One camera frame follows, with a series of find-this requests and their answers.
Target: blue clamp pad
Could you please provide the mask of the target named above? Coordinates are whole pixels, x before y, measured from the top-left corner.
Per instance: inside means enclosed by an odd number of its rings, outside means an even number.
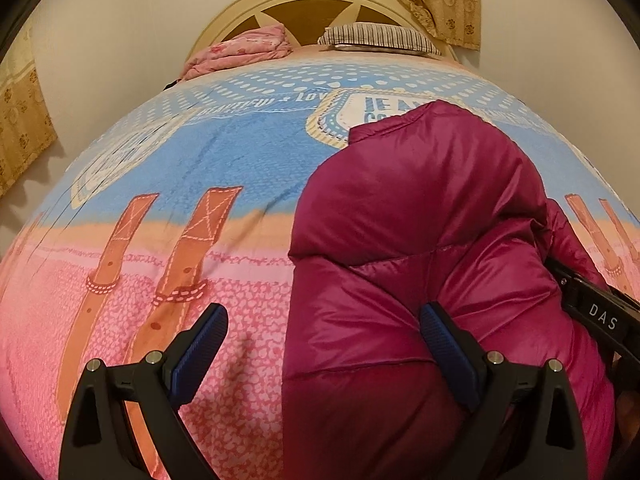
[[[482,400],[486,383],[484,351],[475,338],[460,330],[438,303],[420,310],[420,334],[440,367],[456,402],[471,412]]]
[[[170,378],[167,386],[169,400],[174,407],[188,404],[193,400],[225,340],[229,321],[226,309],[220,304],[212,303],[207,311],[200,316],[190,330],[180,332],[174,343],[167,349],[168,354],[178,357],[172,360],[173,362],[168,360]],[[180,336],[183,334],[184,339],[180,341]]]

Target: black clamp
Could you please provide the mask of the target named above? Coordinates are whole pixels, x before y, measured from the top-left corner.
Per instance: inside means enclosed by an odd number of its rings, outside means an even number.
[[[482,478],[512,405],[521,423],[498,480],[587,478],[580,414],[560,361],[535,367],[484,352],[437,303],[421,309],[420,332],[454,398],[472,413],[437,480]]]
[[[616,397],[640,391],[640,303],[614,287],[602,290],[569,267],[548,259],[546,267],[562,290],[562,309],[598,342]],[[614,366],[614,354],[620,358]],[[630,480],[640,470],[640,432],[627,448],[616,433],[605,480]]]
[[[178,408],[191,402],[228,329],[226,309],[210,304],[165,352],[108,367],[92,359],[69,410],[60,452],[60,480],[152,480],[124,402],[140,405],[149,435],[172,480],[219,480],[185,428]]]

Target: metal pin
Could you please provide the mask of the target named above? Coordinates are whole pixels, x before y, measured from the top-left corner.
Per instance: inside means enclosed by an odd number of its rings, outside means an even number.
[[[159,350],[152,350],[145,357],[145,361],[150,365],[159,363],[161,359],[162,359],[162,352]]]
[[[100,359],[91,359],[86,364],[86,369],[90,372],[95,372],[98,368],[100,368]]]
[[[495,350],[491,350],[489,353],[487,353],[486,358],[491,364],[494,365],[499,365],[504,362],[504,355]]]
[[[558,361],[558,359],[550,359],[549,368],[551,368],[555,372],[559,372],[562,370],[562,363]]]

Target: striped pillow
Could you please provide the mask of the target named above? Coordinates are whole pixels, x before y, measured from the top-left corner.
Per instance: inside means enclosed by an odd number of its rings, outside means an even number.
[[[318,38],[319,44],[374,46],[398,48],[420,54],[435,54],[440,51],[431,40],[417,30],[383,23],[355,22],[337,27],[328,27]]]

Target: bed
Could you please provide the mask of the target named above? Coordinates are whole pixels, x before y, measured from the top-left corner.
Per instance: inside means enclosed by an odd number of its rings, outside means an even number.
[[[316,45],[325,27],[355,21],[420,29],[395,0],[236,1],[187,57],[275,22],[293,54],[180,83],[133,110],[69,166],[17,236],[0,263],[0,413],[44,479],[57,476],[84,364],[164,349],[211,302],[229,310],[229,333],[180,414],[221,478],[281,478],[298,197],[350,127],[436,99],[511,137],[598,270],[640,296],[638,220],[577,148],[444,44],[437,59]],[[139,410],[129,415],[150,471],[167,478]]]

